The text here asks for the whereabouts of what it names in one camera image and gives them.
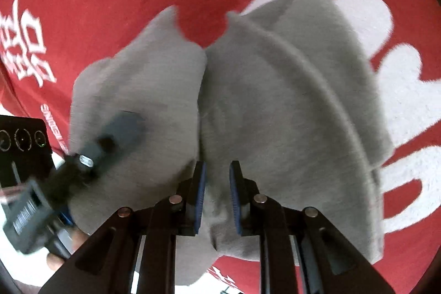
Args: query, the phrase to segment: gray cloth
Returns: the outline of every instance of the gray cloth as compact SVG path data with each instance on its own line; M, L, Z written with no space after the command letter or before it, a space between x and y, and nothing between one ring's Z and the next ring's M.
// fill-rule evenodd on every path
M220 255L259 258L257 239L235 234L228 167L236 159L262 193L287 207L317 207L378 260L376 169L392 145L372 70L333 2L275 0L243 17L229 13L228 30L205 52L175 24L174 9L162 11L76 80L72 152L119 110L138 112L148 128L142 146L71 201L78 226L94 232L119 207L173 194L191 176L200 137L202 226L195 238L178 237L177 285L197 280Z

